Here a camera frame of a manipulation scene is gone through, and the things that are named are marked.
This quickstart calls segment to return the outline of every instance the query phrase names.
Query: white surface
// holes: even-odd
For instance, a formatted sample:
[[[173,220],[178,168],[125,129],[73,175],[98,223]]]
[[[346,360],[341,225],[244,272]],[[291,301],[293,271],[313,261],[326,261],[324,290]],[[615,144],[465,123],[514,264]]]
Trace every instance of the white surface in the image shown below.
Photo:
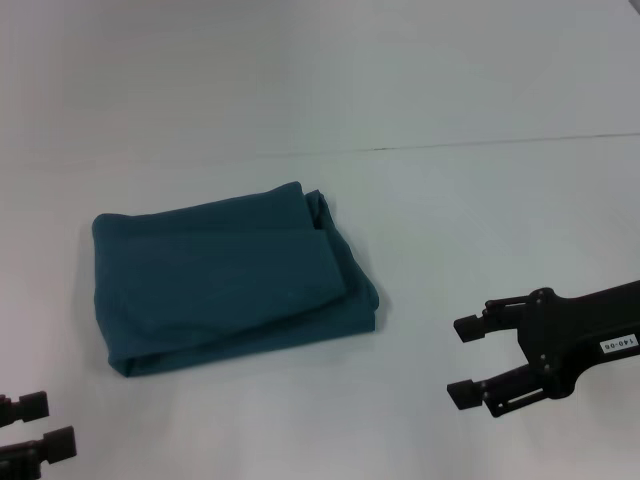
[[[73,425],[52,480],[637,478],[640,357],[499,420],[445,386],[524,363],[457,338],[485,300],[640,278],[640,137],[404,147],[640,132],[639,44],[626,0],[0,0],[0,387],[52,411],[0,444]],[[381,331],[111,371],[93,218],[291,180]]]
[[[447,383],[524,357],[513,333],[463,345],[454,319],[551,286],[640,277],[640,138],[368,152],[227,165],[30,170],[0,179],[0,378],[49,392],[79,456],[50,479],[637,477],[640,357],[599,366],[570,398],[494,420]],[[89,226],[267,190],[320,188],[382,295],[380,333],[124,379],[92,305]]]
[[[640,132],[627,0],[2,0],[0,162]]]

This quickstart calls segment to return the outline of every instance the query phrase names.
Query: folded towel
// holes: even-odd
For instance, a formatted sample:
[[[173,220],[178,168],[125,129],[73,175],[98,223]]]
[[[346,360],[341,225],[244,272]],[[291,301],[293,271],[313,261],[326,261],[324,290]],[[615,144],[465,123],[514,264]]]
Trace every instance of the folded towel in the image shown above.
[[[378,294],[318,191],[93,222],[109,364],[146,375],[375,330]]]

